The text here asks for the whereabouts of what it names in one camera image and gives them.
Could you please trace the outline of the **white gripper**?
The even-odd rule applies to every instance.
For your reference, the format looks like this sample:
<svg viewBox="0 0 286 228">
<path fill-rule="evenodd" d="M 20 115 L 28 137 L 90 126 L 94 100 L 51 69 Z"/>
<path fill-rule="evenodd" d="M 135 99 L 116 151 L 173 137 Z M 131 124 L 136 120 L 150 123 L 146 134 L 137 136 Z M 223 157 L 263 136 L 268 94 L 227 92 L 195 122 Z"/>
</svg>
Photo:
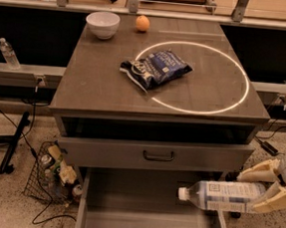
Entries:
<svg viewBox="0 0 286 228">
<path fill-rule="evenodd" d="M 278 183 L 278 171 L 286 183 L 286 153 L 281 161 L 277 158 L 265 160 L 237 175 L 237 181 L 243 182 L 274 182 L 271 187 L 253 204 L 256 213 L 270 213 L 286 208 L 286 186 Z"/>
</svg>

